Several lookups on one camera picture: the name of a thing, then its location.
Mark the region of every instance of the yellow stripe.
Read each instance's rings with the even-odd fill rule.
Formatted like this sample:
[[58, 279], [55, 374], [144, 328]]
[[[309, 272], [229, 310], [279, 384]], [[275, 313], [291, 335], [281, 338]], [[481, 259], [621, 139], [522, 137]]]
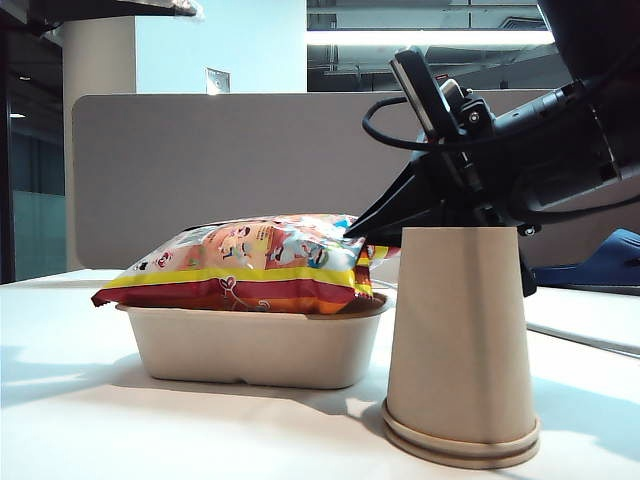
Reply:
[[358, 293], [363, 293], [369, 297], [373, 296], [373, 288], [371, 285], [366, 285], [364, 283], [356, 283], [354, 285], [354, 290]]
[[384, 245], [376, 245], [373, 249], [373, 257], [374, 259], [378, 260], [381, 258], [385, 258], [387, 256], [387, 254], [389, 253], [389, 247], [386, 247]]
[[140, 275], [118, 277], [102, 288], [134, 287], [141, 285], [163, 285], [167, 283], [199, 282], [212, 278], [234, 277], [237, 281], [279, 281], [312, 279], [334, 285], [352, 287], [355, 278], [352, 270], [322, 270], [311, 267], [274, 268], [251, 270], [248, 268], [205, 268], [201, 270], [180, 270], [151, 272]]

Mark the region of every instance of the white pillar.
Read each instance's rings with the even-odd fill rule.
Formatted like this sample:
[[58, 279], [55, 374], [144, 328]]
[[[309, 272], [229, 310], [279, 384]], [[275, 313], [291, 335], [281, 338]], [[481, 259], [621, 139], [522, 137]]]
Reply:
[[76, 255], [71, 112], [88, 94], [135, 93], [135, 19], [108, 18], [64, 25], [64, 156], [67, 201], [67, 268], [82, 268]]

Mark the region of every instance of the ceiling light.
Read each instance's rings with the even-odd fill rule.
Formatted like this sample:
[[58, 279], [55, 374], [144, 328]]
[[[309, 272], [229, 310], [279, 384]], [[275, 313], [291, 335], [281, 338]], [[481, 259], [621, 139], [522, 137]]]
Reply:
[[307, 31], [307, 45], [548, 45], [546, 30], [323, 30]]

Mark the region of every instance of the red stripe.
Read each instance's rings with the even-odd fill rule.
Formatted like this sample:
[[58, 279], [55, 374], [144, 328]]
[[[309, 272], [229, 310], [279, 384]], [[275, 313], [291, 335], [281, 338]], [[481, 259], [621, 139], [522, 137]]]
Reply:
[[[324, 302], [348, 303], [353, 300], [353, 288], [311, 279], [284, 280], [277, 282], [238, 282], [234, 293], [240, 298], [287, 299], [299, 297], [317, 298]], [[100, 290], [92, 297], [95, 306], [108, 302], [119, 302], [129, 305], [152, 305], [158, 299], [163, 304], [169, 300], [186, 300], [194, 298], [222, 299], [224, 290], [217, 278], [201, 282], [173, 283], [166, 285], [140, 285], [132, 287], [107, 288]]]

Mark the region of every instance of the robotic arm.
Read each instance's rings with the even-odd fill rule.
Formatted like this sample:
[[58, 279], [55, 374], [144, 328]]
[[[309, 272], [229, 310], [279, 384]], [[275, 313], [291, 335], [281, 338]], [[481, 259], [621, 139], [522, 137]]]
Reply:
[[[363, 127], [413, 153], [347, 235], [396, 246], [406, 226], [517, 226], [532, 235], [545, 224], [640, 201], [544, 211], [640, 174], [640, 2], [538, 3], [574, 81], [496, 117], [454, 80], [439, 86], [418, 49], [397, 53], [391, 66], [405, 97], [375, 104]], [[424, 130], [418, 141], [373, 127], [377, 110], [407, 100]], [[522, 258], [521, 270], [530, 295], [535, 281]]]

